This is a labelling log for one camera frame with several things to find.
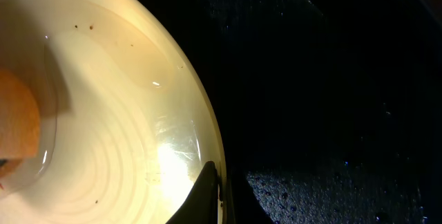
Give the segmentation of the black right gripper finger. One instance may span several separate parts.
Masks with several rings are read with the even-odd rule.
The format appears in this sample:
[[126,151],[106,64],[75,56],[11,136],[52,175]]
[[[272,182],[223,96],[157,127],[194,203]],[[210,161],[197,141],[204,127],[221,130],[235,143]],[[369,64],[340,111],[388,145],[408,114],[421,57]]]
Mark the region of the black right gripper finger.
[[204,164],[186,200],[166,224],[217,224],[218,174],[213,161]]

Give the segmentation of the yellow green scrub sponge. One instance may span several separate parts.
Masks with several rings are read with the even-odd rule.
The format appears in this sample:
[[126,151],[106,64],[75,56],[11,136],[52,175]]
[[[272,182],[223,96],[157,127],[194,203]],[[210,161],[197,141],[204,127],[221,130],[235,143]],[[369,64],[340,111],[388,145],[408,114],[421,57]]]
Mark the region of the yellow green scrub sponge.
[[1,69],[1,192],[24,184],[39,162],[41,118],[37,101],[14,73]]

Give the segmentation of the yellow plate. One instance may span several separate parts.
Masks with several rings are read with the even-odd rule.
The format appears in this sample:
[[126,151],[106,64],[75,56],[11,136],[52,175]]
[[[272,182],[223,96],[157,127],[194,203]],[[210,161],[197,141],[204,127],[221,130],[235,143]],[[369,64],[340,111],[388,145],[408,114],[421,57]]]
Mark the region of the yellow plate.
[[211,103],[138,0],[1,0],[1,66],[41,114],[37,156],[1,178],[2,223],[165,223],[210,161],[226,222]]

